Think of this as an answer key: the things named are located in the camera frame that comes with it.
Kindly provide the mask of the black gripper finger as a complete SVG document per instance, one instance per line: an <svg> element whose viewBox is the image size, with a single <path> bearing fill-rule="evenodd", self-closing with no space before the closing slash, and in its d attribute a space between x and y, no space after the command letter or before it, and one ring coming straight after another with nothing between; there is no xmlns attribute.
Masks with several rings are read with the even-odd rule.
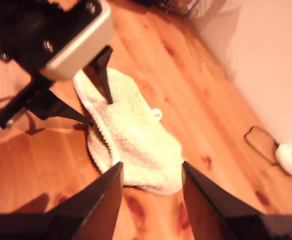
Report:
<svg viewBox="0 0 292 240"><path fill-rule="evenodd" d="M50 90L39 92L32 99L27 100L26 109L41 120L61 117L93 126L90 119L62 101Z"/></svg>
<svg viewBox="0 0 292 240"><path fill-rule="evenodd" d="M49 213L50 240L111 240L123 192L123 163L119 162L94 182Z"/></svg>
<svg viewBox="0 0 292 240"><path fill-rule="evenodd" d="M262 213L182 164L183 196L197 240L264 240Z"/></svg>
<svg viewBox="0 0 292 240"><path fill-rule="evenodd" d="M88 78L98 88L99 92L105 97L108 104L113 104L113 97L108 82L107 65L109 63L113 49L106 45L101 52L84 68Z"/></svg>

